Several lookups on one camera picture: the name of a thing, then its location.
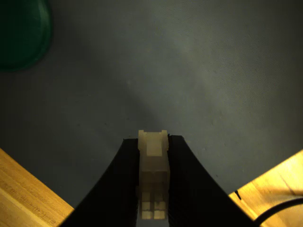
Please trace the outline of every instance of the black cable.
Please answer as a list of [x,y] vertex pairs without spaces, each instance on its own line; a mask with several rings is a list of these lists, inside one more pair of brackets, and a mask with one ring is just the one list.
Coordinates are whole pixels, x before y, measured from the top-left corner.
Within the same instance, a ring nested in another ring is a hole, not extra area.
[[254,220],[254,223],[256,224],[256,226],[260,226],[267,218],[278,213],[279,211],[292,207],[292,206],[300,205],[300,204],[303,204],[303,198],[282,202],[282,203],[268,209],[267,211],[265,211],[263,214],[261,214],[259,217],[257,217]]

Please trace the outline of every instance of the plastic connector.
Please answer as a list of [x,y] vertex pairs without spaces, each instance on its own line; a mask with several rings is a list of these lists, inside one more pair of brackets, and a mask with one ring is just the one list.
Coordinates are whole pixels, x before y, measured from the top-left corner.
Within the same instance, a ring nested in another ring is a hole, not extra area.
[[169,141],[166,130],[139,130],[139,213],[141,219],[166,219],[169,199]]

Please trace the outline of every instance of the wood grain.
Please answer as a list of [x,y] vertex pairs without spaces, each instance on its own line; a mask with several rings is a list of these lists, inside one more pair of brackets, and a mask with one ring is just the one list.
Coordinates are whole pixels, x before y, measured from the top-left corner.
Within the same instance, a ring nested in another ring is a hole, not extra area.
[[[229,197],[254,220],[269,208],[303,196],[303,150],[267,171]],[[263,227],[303,226],[303,205],[294,206],[267,219]]]
[[73,208],[0,149],[0,226],[58,226]]

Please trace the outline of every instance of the white plastic block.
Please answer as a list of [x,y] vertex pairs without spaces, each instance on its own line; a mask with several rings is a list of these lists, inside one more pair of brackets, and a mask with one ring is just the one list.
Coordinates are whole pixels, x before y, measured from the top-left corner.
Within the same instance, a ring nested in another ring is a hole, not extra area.
[[169,141],[166,130],[139,130],[139,213],[141,219],[166,219],[169,199]]

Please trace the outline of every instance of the green lid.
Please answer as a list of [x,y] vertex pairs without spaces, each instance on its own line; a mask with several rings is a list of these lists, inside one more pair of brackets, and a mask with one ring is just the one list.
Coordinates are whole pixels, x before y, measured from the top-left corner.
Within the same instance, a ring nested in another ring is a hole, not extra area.
[[0,0],[0,71],[33,65],[47,51],[51,33],[46,0]]

